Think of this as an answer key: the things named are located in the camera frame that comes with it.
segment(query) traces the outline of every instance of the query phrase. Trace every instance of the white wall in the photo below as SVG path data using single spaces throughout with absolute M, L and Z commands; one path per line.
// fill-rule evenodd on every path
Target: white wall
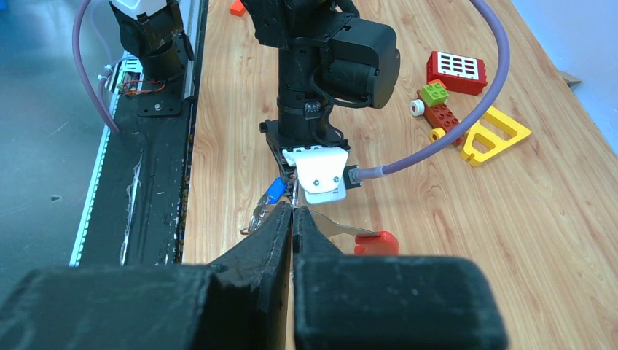
M 618 1 L 512 0 L 618 155 Z

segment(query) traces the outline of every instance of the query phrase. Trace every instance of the black cable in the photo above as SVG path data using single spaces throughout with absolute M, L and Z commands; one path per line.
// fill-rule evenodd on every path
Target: black cable
M 335 141 L 335 142 L 330 142 L 327 140 L 324 140 L 323 138 L 319 137 L 317 134 L 317 129 L 318 129 L 318 123 L 317 120 L 311 120 L 310 124 L 309 124 L 309 129 L 311 129 L 311 136 L 317 141 L 319 142 L 322 146 L 325 147 L 338 147 L 340 146 L 343 141 L 345 140 L 345 137 L 343 135 L 343 132 L 332 126 L 332 124 L 330 123 L 330 112 L 324 117 L 325 121 L 326 121 L 326 126 L 328 126 L 329 130 L 332 130 L 333 132 L 335 132 L 337 134 L 337 136 L 339 136 L 339 140 Z
M 330 104 L 334 106 L 347 107 L 347 108 L 365 108 L 365 107 L 371 106 L 371 103 L 372 103 L 371 95 L 368 95 L 367 99 L 362 102 L 347 102 L 347 101 L 337 100 L 331 94 L 329 94 L 328 92 L 326 92 L 325 90 L 323 90 L 321 87 L 318 86 L 318 83 L 316 82 L 316 73 L 319 69 L 320 67 L 317 67 L 316 69 L 313 70 L 313 73 L 311 73 L 311 78 L 309 79 L 309 83 L 311 84 L 311 87 L 317 93 L 319 93 L 322 97 L 327 99 L 330 102 Z

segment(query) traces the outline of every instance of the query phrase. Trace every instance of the white bracket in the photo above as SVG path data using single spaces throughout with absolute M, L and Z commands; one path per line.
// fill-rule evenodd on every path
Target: white bracket
M 143 13 L 152 16 L 155 12 L 168 6 L 165 0 L 112 0 L 112 4 L 134 20 Z
M 290 166 L 295 166 L 298 182 L 305 190 L 309 204 L 339 201 L 345 198 L 343 169 L 348 162 L 348 152 L 340 147 L 312 146 L 310 149 L 284 150 L 283 156 Z

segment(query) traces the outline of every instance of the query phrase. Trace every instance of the wooden table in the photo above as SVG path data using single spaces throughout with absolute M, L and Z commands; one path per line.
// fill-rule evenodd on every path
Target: wooden table
M 251 18 L 211 0 L 195 132 L 185 263 L 206 263 L 243 237 L 258 197 L 277 177 L 258 123 L 276 118 L 277 52 L 258 45 Z M 492 34 L 464 0 L 357 1 L 387 23 L 402 52 L 399 81 L 381 110 L 337 108 L 349 164 L 376 166 L 429 144 L 408 112 L 432 50 L 485 60 Z M 491 0 L 510 35 L 512 66 L 494 106 L 532 130 L 479 168 L 448 148 L 406 171 L 364 183 L 318 207 L 333 220 L 389 230 L 402 254 L 468 257 L 486 273 L 512 349 L 618 349 L 618 160 L 508 1 Z M 465 117 L 479 97 L 452 93 Z M 349 249 L 349 241 L 337 241 Z

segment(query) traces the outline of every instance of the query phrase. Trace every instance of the yellow lego piece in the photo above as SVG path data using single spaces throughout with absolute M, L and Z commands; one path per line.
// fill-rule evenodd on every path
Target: yellow lego piece
M 464 160 L 469 160 L 471 166 L 483 164 L 483 162 L 489 158 L 525 139 L 532 133 L 525 126 L 519 124 L 493 106 L 489 107 L 489 110 L 481 119 L 485 119 L 494 124 L 498 129 L 511 136 L 511 139 L 505 140 L 496 135 L 494 132 L 481 125 L 480 120 L 476 122 L 472 128 L 470 128 L 466 142 L 463 144 L 463 148 L 459 154 Z M 485 145 L 489 150 L 487 152 L 481 152 L 474 148 L 472 142 L 475 139 Z

